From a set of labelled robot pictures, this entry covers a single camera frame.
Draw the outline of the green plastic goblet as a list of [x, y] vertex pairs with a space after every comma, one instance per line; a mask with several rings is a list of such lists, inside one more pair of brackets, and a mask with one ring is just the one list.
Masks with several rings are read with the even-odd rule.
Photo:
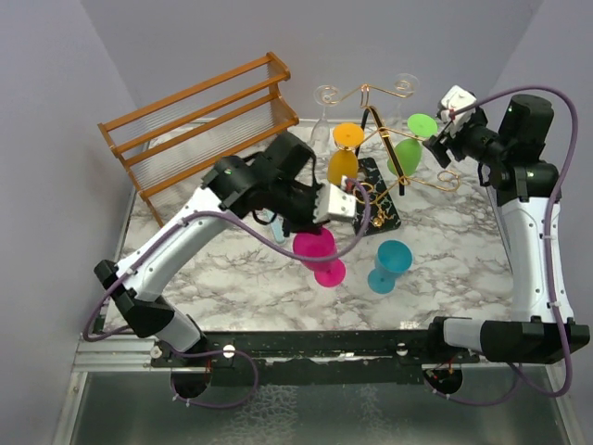
[[438, 125], [434, 118], [422, 113], [412, 114], [407, 120], [409, 131], [415, 138], [405, 137], [395, 145], [394, 152], [399, 166], [405, 175], [413, 175], [422, 159], [423, 146], [419, 138], [435, 135]]

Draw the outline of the orange plastic goblet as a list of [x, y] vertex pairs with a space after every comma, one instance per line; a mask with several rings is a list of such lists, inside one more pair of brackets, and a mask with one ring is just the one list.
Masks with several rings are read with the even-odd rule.
[[328, 163], [327, 180], [340, 186], [344, 177], [356, 179], [358, 176], [356, 148], [363, 142], [364, 132], [355, 123], [343, 122], [334, 127], [333, 138], [336, 151]]

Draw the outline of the pink plastic goblet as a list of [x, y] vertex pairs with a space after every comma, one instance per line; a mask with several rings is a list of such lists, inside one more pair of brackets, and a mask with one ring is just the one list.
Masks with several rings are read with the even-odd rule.
[[[325, 258], [337, 252], [333, 234], [322, 228], [316, 235], [299, 233], [293, 240], [293, 252], [308, 258]], [[337, 259], [325, 262], [303, 261], [303, 265], [313, 271], [316, 282], [324, 287], [340, 285], [347, 274], [345, 264]]]

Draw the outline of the blue plastic goblet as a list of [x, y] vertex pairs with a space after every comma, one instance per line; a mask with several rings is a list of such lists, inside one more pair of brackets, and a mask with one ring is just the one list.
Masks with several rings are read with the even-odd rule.
[[369, 272], [367, 283], [371, 291], [388, 294], [396, 287], [397, 279], [406, 273], [413, 263], [410, 248], [398, 240], [387, 240], [377, 249], [374, 268]]

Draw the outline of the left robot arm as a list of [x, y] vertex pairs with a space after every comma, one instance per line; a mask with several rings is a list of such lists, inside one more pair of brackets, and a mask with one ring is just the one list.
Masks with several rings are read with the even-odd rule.
[[244, 218], [270, 210], [284, 219], [286, 232], [318, 234], [329, 220], [328, 204], [337, 185], [297, 180], [312, 149], [292, 133], [276, 136], [262, 151], [218, 160], [200, 186], [160, 230], [136, 252], [118, 262], [102, 260], [94, 274], [128, 328], [140, 338], [154, 336], [172, 347], [180, 363], [204, 357], [203, 332], [171, 305], [163, 290], [182, 267], [210, 241]]

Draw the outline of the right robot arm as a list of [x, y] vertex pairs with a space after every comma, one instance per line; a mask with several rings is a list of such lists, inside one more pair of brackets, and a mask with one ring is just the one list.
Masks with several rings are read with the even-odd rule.
[[555, 363], [586, 346], [590, 331], [575, 322], [563, 282], [557, 240], [561, 175], [540, 157], [554, 111], [545, 98], [513, 95], [492, 131], [476, 102], [472, 93], [451, 87], [439, 103], [445, 127], [424, 146], [443, 167], [471, 158], [488, 169], [480, 183], [495, 191], [498, 224], [507, 239], [511, 318], [437, 317], [430, 327], [439, 332], [425, 340], [425, 350], [435, 362], [447, 362], [461, 348], [491, 362]]

